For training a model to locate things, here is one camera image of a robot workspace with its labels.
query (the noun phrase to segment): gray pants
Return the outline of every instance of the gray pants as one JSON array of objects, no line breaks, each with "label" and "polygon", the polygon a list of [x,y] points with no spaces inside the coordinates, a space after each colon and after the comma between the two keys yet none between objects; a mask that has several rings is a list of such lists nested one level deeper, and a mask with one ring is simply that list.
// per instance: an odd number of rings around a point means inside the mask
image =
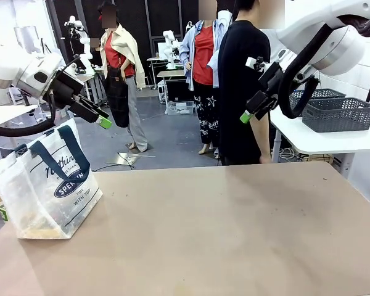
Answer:
[{"label": "gray pants", "polygon": [[128,132],[136,143],[138,150],[145,151],[148,147],[146,134],[141,127],[140,116],[137,112],[137,87],[134,77],[126,79],[129,86],[129,127]]}]

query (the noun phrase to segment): bag handle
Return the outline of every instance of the bag handle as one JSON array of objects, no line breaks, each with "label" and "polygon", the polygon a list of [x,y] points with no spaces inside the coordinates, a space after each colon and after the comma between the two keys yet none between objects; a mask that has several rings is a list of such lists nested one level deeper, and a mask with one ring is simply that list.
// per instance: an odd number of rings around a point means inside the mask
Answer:
[{"label": "bag handle", "polygon": [[62,168],[57,164],[54,160],[52,155],[48,152],[48,150],[44,147],[44,145],[37,141],[31,147],[30,151],[34,154],[39,155],[43,162],[48,165],[49,168],[55,171],[55,173],[62,178],[64,181],[71,182],[71,183],[83,183],[89,176],[89,170],[91,164],[86,159],[84,153],[82,152],[80,145],[78,145],[77,140],[75,139],[74,133],[68,125],[63,126],[57,130],[65,141],[70,153],[73,155],[75,161],[81,168],[81,172],[83,174],[80,178],[69,178],[62,170]]}]

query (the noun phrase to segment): black patterned pants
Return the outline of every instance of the black patterned pants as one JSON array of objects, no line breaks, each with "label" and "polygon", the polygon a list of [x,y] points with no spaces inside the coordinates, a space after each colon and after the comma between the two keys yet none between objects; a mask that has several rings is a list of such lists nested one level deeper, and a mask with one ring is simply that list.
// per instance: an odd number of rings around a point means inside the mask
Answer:
[{"label": "black patterned pants", "polygon": [[194,81],[194,102],[199,116],[203,144],[219,145],[219,89]]}]

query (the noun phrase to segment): light blue shirt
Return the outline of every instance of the light blue shirt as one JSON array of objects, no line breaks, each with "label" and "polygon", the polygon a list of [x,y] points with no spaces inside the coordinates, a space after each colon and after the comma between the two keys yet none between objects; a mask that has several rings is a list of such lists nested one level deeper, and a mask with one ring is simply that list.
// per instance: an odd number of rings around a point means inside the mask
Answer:
[{"label": "light blue shirt", "polygon": [[[213,40],[214,40],[214,54],[208,63],[208,66],[212,68],[213,71],[213,87],[219,88],[218,79],[218,54],[221,46],[223,36],[229,28],[229,24],[232,18],[232,13],[227,10],[222,10],[218,12],[218,20],[213,22]],[[179,59],[184,66],[184,74],[186,77],[186,82],[189,83],[189,89],[194,90],[193,87],[193,67],[191,70],[186,69],[186,64],[190,62],[193,65],[193,60],[195,57],[195,38],[202,31],[204,21],[198,21],[185,35],[179,47]]]}]

